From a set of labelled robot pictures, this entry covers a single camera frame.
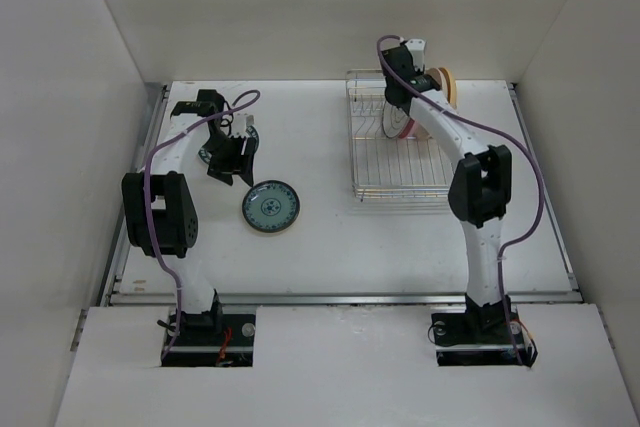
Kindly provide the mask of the cream yellow bowl plate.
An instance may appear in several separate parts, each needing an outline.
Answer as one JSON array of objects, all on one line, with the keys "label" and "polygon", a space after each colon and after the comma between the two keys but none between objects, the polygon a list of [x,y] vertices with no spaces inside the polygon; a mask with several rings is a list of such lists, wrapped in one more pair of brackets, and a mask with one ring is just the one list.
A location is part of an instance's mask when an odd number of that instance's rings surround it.
[{"label": "cream yellow bowl plate", "polygon": [[451,71],[445,67],[432,67],[425,71],[440,87],[451,107],[457,109],[457,87]]}]

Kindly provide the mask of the pink bowl plate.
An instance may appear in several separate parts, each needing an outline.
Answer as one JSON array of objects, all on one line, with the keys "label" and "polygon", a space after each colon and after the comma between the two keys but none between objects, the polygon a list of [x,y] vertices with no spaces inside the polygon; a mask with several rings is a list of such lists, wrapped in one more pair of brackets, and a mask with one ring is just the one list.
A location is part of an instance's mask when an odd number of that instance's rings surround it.
[{"label": "pink bowl plate", "polygon": [[386,103],[382,111],[382,132],[389,139],[428,140],[430,134],[401,109]]}]

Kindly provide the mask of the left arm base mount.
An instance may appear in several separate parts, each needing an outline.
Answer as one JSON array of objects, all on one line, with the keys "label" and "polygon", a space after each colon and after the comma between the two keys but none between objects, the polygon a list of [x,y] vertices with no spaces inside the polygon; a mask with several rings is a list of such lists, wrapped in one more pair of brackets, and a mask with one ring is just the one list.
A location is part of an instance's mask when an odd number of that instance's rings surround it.
[{"label": "left arm base mount", "polygon": [[162,367],[180,368],[245,368],[252,367],[256,315],[254,313],[226,313],[222,304],[214,300],[209,311],[199,314],[182,312],[178,336],[177,314],[167,321],[158,321],[165,330],[160,354]]}]

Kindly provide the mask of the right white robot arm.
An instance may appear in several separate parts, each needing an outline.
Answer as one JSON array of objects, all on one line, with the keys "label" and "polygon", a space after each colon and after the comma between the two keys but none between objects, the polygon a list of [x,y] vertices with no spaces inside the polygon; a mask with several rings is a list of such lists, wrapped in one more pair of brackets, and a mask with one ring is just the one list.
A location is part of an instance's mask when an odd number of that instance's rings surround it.
[{"label": "right white robot arm", "polygon": [[442,347],[501,343],[498,329],[509,327],[509,301],[498,260],[511,200],[511,152],[487,144],[463,122],[433,77],[416,69],[407,41],[380,49],[379,59],[387,102],[423,127],[454,165],[447,199],[466,243],[465,311],[434,315],[434,341]]}]

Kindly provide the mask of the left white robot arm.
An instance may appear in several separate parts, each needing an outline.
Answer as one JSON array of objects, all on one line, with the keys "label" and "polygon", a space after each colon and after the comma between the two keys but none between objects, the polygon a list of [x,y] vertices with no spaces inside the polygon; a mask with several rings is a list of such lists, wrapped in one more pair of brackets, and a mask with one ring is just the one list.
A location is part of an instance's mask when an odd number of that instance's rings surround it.
[{"label": "left white robot arm", "polygon": [[253,117],[246,110],[260,97],[251,89],[228,102],[218,91],[208,90],[194,101],[177,102],[168,131],[150,150],[143,168],[121,181],[131,245],[154,258],[174,282],[175,311],[160,324],[170,344],[187,333],[201,343],[213,343],[224,329],[216,290],[199,269],[185,263],[198,238],[199,219],[183,164],[205,150],[207,176],[226,185],[240,179],[252,186],[256,140],[248,133]]}]

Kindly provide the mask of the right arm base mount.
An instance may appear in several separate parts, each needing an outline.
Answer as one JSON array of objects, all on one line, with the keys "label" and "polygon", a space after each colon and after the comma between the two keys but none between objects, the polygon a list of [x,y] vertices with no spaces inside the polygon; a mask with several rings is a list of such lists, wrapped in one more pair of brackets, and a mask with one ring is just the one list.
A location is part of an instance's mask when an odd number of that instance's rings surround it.
[{"label": "right arm base mount", "polygon": [[470,309],[437,309],[431,313],[428,337],[439,367],[524,366],[531,368],[538,349],[515,308],[507,321],[503,309],[489,316],[489,325]]}]

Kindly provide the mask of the blue floral small plate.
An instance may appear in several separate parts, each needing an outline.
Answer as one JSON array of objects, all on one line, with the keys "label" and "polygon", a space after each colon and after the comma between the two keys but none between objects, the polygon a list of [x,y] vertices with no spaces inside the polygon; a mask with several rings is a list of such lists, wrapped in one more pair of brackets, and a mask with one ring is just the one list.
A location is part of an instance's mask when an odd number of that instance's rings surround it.
[{"label": "blue floral small plate", "polygon": [[245,222],[262,234],[277,234],[298,218],[301,201],[295,189],[280,180],[266,180],[249,189],[241,203]]}]

